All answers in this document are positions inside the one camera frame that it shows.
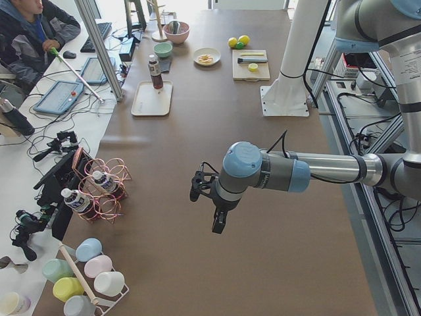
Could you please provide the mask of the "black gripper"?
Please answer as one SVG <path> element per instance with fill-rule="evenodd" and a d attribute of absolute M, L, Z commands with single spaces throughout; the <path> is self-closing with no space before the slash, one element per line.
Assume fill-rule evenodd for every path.
<path fill-rule="evenodd" d="M 212 224 L 213 233 L 222 234 L 226 224 L 226 218 L 228 215 L 229 208 L 230 206 L 226 203 L 216 206 L 214 212 L 214 220 Z"/>

